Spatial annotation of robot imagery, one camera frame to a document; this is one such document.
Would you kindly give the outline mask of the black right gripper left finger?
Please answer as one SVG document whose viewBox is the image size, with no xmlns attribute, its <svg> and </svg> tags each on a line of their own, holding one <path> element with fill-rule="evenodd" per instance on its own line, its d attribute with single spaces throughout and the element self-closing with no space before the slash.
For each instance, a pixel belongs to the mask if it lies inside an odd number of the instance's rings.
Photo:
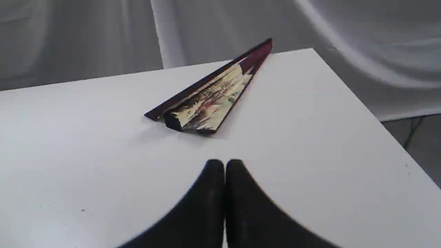
<svg viewBox="0 0 441 248">
<path fill-rule="evenodd" d="M 224 238 L 225 166 L 209 159 L 185 196 L 123 248 L 221 248 Z"/>
</svg>

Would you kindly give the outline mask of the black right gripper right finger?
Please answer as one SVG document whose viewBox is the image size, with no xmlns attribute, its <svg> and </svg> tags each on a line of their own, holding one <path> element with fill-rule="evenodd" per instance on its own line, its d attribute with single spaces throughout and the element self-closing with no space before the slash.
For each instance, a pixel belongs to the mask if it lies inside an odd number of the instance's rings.
<svg viewBox="0 0 441 248">
<path fill-rule="evenodd" d="M 230 248 L 334 248 L 289 217 L 239 159 L 226 165 L 226 238 Z"/>
</svg>

